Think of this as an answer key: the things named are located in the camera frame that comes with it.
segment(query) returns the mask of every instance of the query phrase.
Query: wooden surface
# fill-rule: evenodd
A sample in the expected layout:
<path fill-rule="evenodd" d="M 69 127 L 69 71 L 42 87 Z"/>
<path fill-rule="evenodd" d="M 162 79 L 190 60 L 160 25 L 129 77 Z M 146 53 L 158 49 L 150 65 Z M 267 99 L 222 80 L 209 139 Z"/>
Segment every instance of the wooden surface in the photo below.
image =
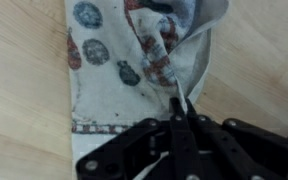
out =
<path fill-rule="evenodd" d="M 63 0 L 0 0 L 0 180 L 70 180 Z M 288 1 L 232 1 L 196 107 L 288 134 Z"/>

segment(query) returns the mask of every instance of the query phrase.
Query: circular print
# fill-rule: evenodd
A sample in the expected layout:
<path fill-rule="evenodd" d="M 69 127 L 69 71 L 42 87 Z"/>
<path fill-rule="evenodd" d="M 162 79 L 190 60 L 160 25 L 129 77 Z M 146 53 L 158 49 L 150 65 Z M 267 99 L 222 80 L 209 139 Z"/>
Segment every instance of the circular print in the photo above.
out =
<path fill-rule="evenodd" d="M 89 39 L 84 42 L 83 53 L 86 60 L 96 66 L 103 65 L 110 59 L 107 48 L 96 39 Z"/>
<path fill-rule="evenodd" d="M 76 21 L 89 29 L 98 29 L 102 26 L 103 17 L 100 10 L 90 2 L 79 2 L 74 7 Z"/>

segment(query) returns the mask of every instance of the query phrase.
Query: folded cloth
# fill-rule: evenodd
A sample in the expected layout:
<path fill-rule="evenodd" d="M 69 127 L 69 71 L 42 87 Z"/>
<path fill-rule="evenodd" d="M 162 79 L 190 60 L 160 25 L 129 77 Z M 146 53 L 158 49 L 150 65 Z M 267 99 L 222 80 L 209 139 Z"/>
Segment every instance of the folded cloth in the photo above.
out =
<path fill-rule="evenodd" d="M 195 102 L 227 0 L 65 0 L 73 163 L 169 99 Z"/>

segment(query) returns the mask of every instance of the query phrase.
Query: patterned towel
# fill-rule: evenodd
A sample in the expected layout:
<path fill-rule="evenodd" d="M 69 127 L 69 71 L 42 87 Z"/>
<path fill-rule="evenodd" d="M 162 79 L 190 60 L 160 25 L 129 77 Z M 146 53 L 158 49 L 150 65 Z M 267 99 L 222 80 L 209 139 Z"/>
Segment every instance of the patterned towel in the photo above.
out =
<path fill-rule="evenodd" d="M 169 99 L 195 102 L 227 0 L 65 0 L 74 163 Z"/>

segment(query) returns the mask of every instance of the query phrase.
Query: white towel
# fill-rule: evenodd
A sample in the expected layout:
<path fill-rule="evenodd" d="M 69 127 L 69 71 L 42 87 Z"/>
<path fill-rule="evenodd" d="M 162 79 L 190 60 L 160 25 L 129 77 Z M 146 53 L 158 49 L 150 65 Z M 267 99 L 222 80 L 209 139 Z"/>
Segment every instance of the white towel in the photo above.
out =
<path fill-rule="evenodd" d="M 73 163 L 134 123 L 195 102 L 227 0 L 65 0 Z"/>

